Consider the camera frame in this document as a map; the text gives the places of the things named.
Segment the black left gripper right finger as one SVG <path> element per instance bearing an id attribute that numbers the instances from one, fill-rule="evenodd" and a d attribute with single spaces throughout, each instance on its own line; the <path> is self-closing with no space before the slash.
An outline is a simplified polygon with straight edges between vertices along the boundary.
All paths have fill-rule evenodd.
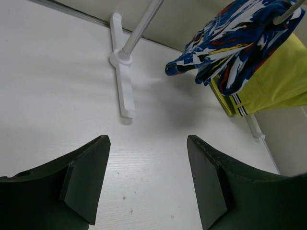
<path id="1" fill-rule="evenodd" d="M 306 174 L 257 169 L 196 135 L 188 136 L 187 149 L 204 230 L 306 229 Z"/>

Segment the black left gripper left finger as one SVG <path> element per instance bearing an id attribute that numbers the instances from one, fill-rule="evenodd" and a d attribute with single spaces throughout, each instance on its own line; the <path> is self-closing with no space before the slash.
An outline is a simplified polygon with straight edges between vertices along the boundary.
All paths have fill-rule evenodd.
<path id="1" fill-rule="evenodd" d="M 101 135 L 38 167 L 0 179 L 3 230 L 87 230 L 95 224 L 110 139 Z"/>

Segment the blue patterned trousers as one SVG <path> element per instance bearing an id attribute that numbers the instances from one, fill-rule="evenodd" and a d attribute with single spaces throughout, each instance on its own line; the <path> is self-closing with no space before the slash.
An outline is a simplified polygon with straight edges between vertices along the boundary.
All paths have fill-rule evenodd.
<path id="1" fill-rule="evenodd" d="M 194 35 L 181 56 L 167 63 L 166 75 L 195 69 L 197 84 L 208 85 L 217 78 L 222 95 L 241 91 L 303 19 L 306 11 L 298 8 L 284 22 L 274 24 L 294 4 L 293 0 L 231 2 Z"/>

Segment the grey metal trouser hanger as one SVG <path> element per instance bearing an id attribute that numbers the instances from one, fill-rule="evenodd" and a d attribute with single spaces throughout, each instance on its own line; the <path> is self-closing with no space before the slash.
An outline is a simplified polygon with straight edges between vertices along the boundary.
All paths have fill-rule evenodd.
<path id="1" fill-rule="evenodd" d="M 283 23 L 287 18 L 289 18 L 301 5 L 304 4 L 306 0 L 297 0 L 294 5 L 292 5 L 283 15 L 277 16 L 273 19 L 273 24 L 278 25 Z"/>

